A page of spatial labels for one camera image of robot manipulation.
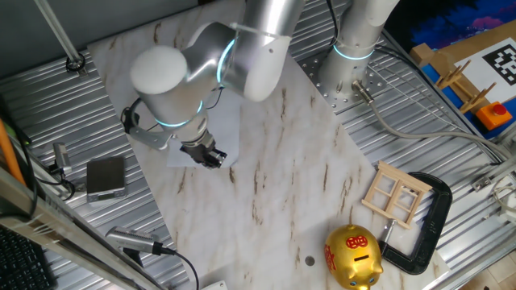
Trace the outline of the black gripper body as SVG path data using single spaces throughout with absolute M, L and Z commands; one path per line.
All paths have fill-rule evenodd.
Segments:
M 180 150 L 188 154 L 196 163 L 200 164 L 204 159 L 215 159 L 210 153 L 215 148 L 213 139 L 196 142 L 183 142 Z

